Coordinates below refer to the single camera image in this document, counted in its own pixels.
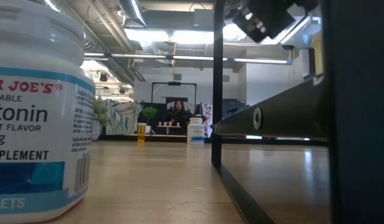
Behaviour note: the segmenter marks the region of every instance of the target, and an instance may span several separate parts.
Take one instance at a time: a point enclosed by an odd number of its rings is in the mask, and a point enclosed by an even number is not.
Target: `person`
[[[185,110],[184,102],[175,101],[174,106],[167,111],[166,121],[171,122],[172,126],[177,126],[177,123],[180,126],[180,128],[169,128],[169,134],[185,135],[187,133],[190,112]]]

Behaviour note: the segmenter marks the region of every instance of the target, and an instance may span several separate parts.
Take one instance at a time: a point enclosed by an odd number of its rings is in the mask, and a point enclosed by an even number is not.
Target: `white plastic bottle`
[[[187,126],[187,143],[204,144],[204,125],[202,118],[191,118]]]
[[[0,0],[0,223],[53,219],[87,191],[95,86],[82,44],[59,12]]]

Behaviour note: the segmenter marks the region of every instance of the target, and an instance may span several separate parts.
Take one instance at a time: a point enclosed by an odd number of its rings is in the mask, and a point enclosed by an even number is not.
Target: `barcode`
[[[75,173],[74,191],[81,191],[88,186],[91,157],[77,159],[77,171]]]

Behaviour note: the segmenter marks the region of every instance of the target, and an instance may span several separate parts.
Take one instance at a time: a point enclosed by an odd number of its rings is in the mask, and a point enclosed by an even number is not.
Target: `potted plant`
[[[102,99],[95,100],[93,119],[92,140],[97,140],[102,132],[102,127],[111,124],[109,109]]]
[[[149,126],[149,120],[153,119],[157,113],[157,109],[154,107],[150,106],[145,109],[143,109],[142,114],[145,118],[148,120],[146,121],[146,134],[150,133],[151,126]]]

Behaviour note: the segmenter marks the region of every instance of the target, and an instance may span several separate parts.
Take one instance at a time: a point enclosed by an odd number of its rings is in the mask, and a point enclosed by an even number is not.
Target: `green plant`
[[[94,113],[93,118],[98,120],[101,125],[111,124],[109,109],[106,107],[106,103],[103,100],[95,100]]]
[[[142,114],[143,114],[143,116],[145,116],[145,118],[148,119],[148,121],[146,122],[146,124],[149,125],[149,119],[154,118],[154,116],[156,115],[156,113],[157,113],[157,109],[155,109],[155,108],[152,107],[152,106],[143,109]]]

